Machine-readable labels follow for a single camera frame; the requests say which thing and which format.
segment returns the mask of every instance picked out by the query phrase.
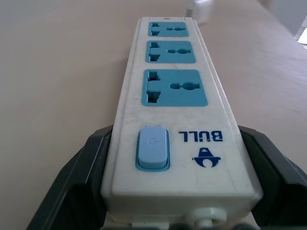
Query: beige table surface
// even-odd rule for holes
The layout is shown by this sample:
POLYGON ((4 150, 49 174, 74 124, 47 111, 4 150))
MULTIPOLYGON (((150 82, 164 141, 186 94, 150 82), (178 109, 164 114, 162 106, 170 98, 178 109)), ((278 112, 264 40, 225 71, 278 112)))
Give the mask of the beige table surface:
MULTIPOLYGON (((185 12, 185 0, 43 3, 0 31, 0 229, 25 229, 63 165, 113 123, 137 20, 185 12)), ((307 171, 307 50, 254 0, 216 0, 201 32, 237 123, 307 171)))

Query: white power strip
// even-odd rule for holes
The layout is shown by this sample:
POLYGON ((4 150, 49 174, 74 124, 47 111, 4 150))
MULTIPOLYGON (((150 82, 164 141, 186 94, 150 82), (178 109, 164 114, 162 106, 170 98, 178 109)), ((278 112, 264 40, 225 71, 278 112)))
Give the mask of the white power strip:
POLYGON ((198 26, 138 21, 101 194, 121 223, 220 225, 262 189, 198 26))

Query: white object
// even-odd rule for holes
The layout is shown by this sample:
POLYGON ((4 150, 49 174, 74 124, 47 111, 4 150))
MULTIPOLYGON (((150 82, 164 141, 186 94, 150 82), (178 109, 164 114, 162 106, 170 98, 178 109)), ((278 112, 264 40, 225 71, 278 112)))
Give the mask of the white object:
POLYGON ((250 162, 222 86, 197 23, 191 18, 138 21, 118 103, 101 194, 108 212, 120 223, 176 223, 185 219, 200 227, 246 216, 261 199, 262 189, 250 162), (150 22, 185 22, 188 37, 149 37, 150 22), (193 64, 145 62, 146 43, 190 41, 193 64), (151 107, 141 103, 147 69, 196 69, 208 99, 200 107, 151 107), (144 172, 135 166, 139 131, 164 127, 169 134, 170 168, 144 172), (180 131, 221 130, 223 141, 183 141, 180 131), (216 167, 195 160, 207 147, 220 157, 216 167))
POLYGON ((188 0, 186 17, 194 19, 198 25, 208 21, 214 0, 188 0))
POLYGON ((303 45, 307 45, 307 28, 304 29, 302 35, 300 36, 298 42, 303 45))

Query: black holder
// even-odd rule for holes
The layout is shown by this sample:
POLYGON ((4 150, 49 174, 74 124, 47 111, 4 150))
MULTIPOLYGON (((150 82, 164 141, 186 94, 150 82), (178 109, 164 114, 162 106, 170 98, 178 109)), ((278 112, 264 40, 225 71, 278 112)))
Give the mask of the black holder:
MULTIPOLYGON (((306 174, 264 134, 239 128, 264 191, 252 210, 257 224, 262 230, 307 229, 306 174)), ((92 134, 62 168, 27 230, 98 230, 103 226, 106 206, 100 188, 112 129, 108 126, 92 134)))

